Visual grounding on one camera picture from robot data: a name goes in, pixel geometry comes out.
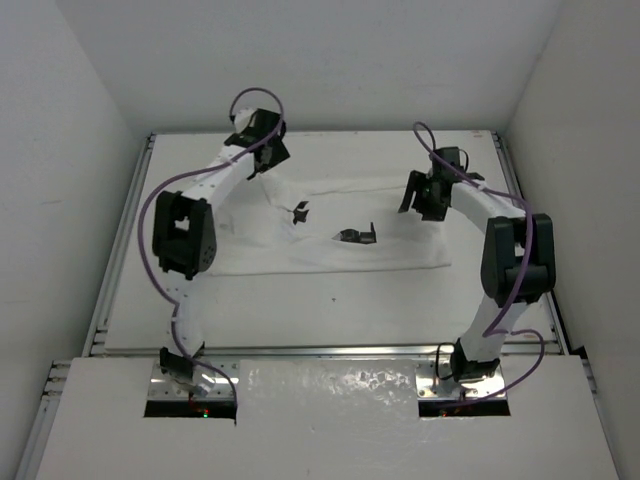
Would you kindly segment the white printed t-shirt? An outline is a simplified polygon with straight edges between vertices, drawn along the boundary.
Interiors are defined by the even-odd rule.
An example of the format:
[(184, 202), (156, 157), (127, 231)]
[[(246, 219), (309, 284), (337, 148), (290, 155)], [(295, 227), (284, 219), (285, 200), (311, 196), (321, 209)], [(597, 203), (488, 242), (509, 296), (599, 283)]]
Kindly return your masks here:
[(297, 182), (264, 174), (214, 214), (210, 276), (436, 269), (451, 255), (443, 226), (399, 210), (403, 176)]

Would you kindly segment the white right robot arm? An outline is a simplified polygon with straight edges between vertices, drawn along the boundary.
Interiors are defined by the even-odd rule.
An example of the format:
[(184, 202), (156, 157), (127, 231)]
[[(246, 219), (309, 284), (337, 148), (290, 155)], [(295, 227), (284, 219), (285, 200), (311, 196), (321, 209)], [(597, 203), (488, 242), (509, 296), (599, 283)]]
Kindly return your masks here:
[(484, 235), (484, 294), (471, 325), (453, 346), (450, 376), (456, 382), (493, 374), (506, 338), (520, 334), (514, 329), (519, 318), (556, 282), (551, 218), (533, 214), (524, 200), (467, 172), (462, 155), (457, 147), (431, 150), (430, 171), (410, 172), (399, 207), (401, 213), (413, 209), (422, 220), (435, 222), (454, 209)]

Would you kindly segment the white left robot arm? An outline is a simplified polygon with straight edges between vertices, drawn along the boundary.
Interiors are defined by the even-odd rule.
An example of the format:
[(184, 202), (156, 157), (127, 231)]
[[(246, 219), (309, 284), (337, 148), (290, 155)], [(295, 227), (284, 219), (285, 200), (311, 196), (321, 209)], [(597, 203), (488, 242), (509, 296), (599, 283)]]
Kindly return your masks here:
[[(283, 139), (286, 122), (281, 112), (244, 109), (232, 113), (234, 132), (207, 167), (178, 174), (164, 181), (144, 201), (138, 217), (137, 241), (143, 266), (152, 285), (172, 306), (170, 343), (160, 349), (160, 367), (192, 392), (204, 389), (197, 371), (229, 376), (198, 358), (204, 346), (188, 312), (187, 288), (213, 264), (217, 253), (214, 212), (244, 180), (271, 170), (290, 157)], [(160, 285), (147, 258), (143, 227), (154, 209), (151, 250), (160, 270), (177, 278), (177, 286)]]

